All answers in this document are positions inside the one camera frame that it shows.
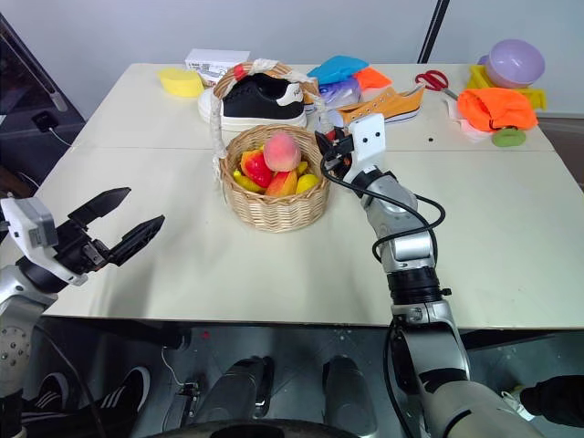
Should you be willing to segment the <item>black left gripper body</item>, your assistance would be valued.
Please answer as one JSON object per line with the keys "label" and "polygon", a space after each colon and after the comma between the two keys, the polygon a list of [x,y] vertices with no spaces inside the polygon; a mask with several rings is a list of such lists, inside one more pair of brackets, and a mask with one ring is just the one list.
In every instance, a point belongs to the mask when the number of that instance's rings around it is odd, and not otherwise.
{"label": "black left gripper body", "polygon": [[88,234],[89,224],[97,217],[69,217],[57,228],[56,260],[75,274],[97,272],[113,262],[112,254],[99,239]]}

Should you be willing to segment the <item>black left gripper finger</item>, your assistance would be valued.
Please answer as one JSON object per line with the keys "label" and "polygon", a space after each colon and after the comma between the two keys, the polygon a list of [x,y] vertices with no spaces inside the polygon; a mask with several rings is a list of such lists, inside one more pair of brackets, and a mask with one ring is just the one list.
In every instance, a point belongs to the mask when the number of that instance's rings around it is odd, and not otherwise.
{"label": "black left gripper finger", "polygon": [[70,213],[68,219],[76,224],[90,224],[117,209],[130,192],[130,187],[114,188],[102,192]]}
{"label": "black left gripper finger", "polygon": [[117,245],[110,249],[108,262],[115,266],[122,266],[158,234],[164,221],[165,216],[159,215],[135,226],[121,238]]}

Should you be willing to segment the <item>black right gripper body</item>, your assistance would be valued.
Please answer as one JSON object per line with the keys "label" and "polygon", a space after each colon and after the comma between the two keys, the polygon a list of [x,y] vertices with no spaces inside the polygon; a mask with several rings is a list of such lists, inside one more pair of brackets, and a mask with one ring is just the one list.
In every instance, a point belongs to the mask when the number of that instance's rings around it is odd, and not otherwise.
{"label": "black right gripper body", "polygon": [[344,179],[352,165],[352,153],[354,152],[353,139],[351,134],[346,134],[342,129],[334,129],[336,140],[334,141],[334,154],[324,156],[329,158],[339,158],[341,165],[337,169],[337,178]]}

